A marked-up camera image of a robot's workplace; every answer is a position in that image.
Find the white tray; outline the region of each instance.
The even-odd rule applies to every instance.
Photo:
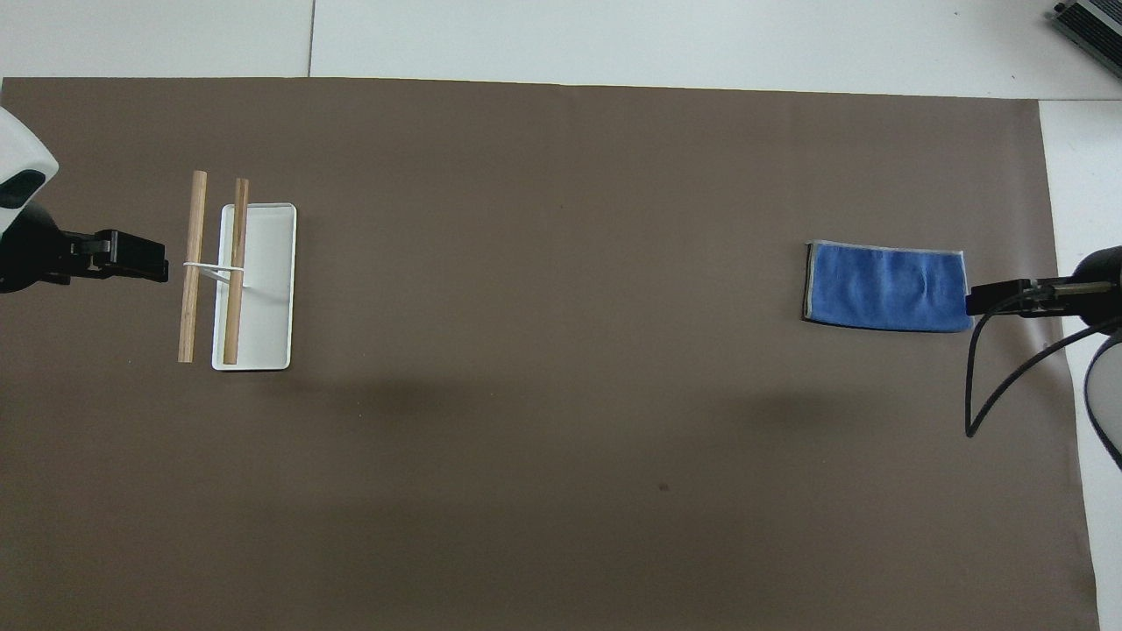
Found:
[[[233,204],[222,208],[219,265],[230,265]],[[238,363],[223,364],[226,304],[230,286],[214,294],[215,371],[283,371],[292,362],[292,296],[296,269],[296,207],[251,203],[246,214],[245,287],[241,294]]]

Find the blue towel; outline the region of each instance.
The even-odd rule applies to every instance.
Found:
[[[964,331],[966,265],[960,252],[810,241],[803,318],[890,331]]]

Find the wooden dowel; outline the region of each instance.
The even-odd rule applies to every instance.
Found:
[[[238,177],[233,192],[233,244],[231,267],[246,266],[246,216],[249,213],[249,180]],[[226,344],[223,364],[238,363],[238,333],[241,329],[241,284],[245,273],[230,272],[230,294],[226,301]]]
[[[206,172],[196,171],[191,177],[191,216],[187,219],[187,263],[199,263],[203,250],[203,217],[206,211]],[[180,362],[195,358],[195,319],[199,316],[199,268],[183,271],[183,305],[180,309]]]

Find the black wire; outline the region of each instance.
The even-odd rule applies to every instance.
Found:
[[[1051,287],[1037,287],[1031,290],[1026,290],[1017,295],[1006,298],[1005,300],[994,304],[990,308],[978,323],[974,326],[974,333],[971,336],[971,349],[966,354],[966,437],[974,438],[974,433],[978,430],[978,426],[982,424],[982,419],[974,420],[973,397],[974,397],[974,358],[977,355],[978,337],[982,335],[982,329],[985,327],[990,318],[996,316],[1002,309],[1021,302],[1022,300],[1028,300],[1037,296],[1049,295],[1052,293]]]
[[[974,358],[977,350],[977,340],[978,336],[981,335],[982,327],[986,323],[986,321],[990,320],[990,318],[996,316],[997,312],[1004,309],[1005,307],[1009,307],[1010,304],[1018,302],[1020,300],[1024,300],[1027,298],[1034,298],[1036,295],[1047,294],[1050,291],[1051,291],[1050,289],[1029,290],[1009,300],[1002,301],[996,307],[987,311],[986,314],[982,317],[982,320],[980,320],[977,326],[974,328],[974,335],[971,338],[971,349],[967,356],[967,365],[966,365],[966,437],[967,438],[974,438],[974,435],[977,433],[978,431],[978,427],[982,426],[982,420],[985,419],[986,414],[990,413],[990,410],[994,406],[994,404],[997,403],[997,400],[1001,397],[1001,395],[1004,394],[1005,391],[1009,390],[1011,385],[1013,385],[1013,382],[1015,382],[1021,377],[1021,375],[1029,372],[1030,368],[1032,368],[1040,362],[1043,362],[1048,356],[1052,355],[1057,350],[1068,345],[1075,344],[1080,339],[1091,337],[1095,333],[1103,332],[1106,329],[1116,328],[1120,324],[1122,324],[1122,316],[1111,318],[1110,320],[1105,320],[1093,327],[1087,327],[1086,329],[1077,333],[1067,336],[1066,338],[1048,346],[1040,353],[1037,353],[1036,355],[1027,359],[1023,364],[1018,366],[1015,371],[1010,373],[1010,375],[1005,377],[1004,381],[1001,382],[1001,384],[993,391],[993,394],[991,394],[988,399],[986,399],[985,403],[982,405],[982,409],[978,410],[977,417],[974,418],[972,422],[971,403],[972,403],[973,386],[974,386]]]
[[[1030,357],[1027,362],[1024,362],[1024,364],[1021,364],[1015,371],[1013,371],[1008,377],[1005,377],[1005,381],[1001,382],[1001,385],[999,385],[997,388],[993,391],[993,394],[991,394],[990,397],[986,399],[985,403],[982,405],[982,409],[978,410],[978,415],[977,419],[974,420],[974,426],[966,428],[966,436],[971,438],[974,437],[974,433],[977,432],[978,430],[978,426],[982,424],[982,419],[985,418],[985,415],[990,412],[990,409],[993,408],[994,403],[997,402],[997,399],[1001,397],[1001,395],[1004,394],[1006,390],[1009,390],[1009,386],[1013,385],[1013,382],[1015,382],[1018,378],[1020,378],[1021,375],[1027,373],[1029,368],[1036,366],[1045,358],[1047,358],[1049,355],[1056,353],[1057,350],[1064,348],[1065,346],[1075,344],[1085,337],[1103,332],[1105,329],[1118,327],[1119,324],[1122,324],[1122,316],[1119,316],[1116,318],[1111,318],[1110,320],[1100,322],[1094,327],[1087,327],[1086,329],[1083,329],[1077,333],[1069,335],[1066,338],[1057,341],[1056,344],[1049,346],[1048,348]]]

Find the brown mat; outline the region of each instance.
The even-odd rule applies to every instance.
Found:
[[[4,629],[1095,629],[1061,358],[799,319],[804,241],[1052,275],[1031,101],[20,80],[68,230],[0,300]],[[192,168],[300,209],[293,365],[175,363]],[[978,390],[1058,337],[994,322]]]

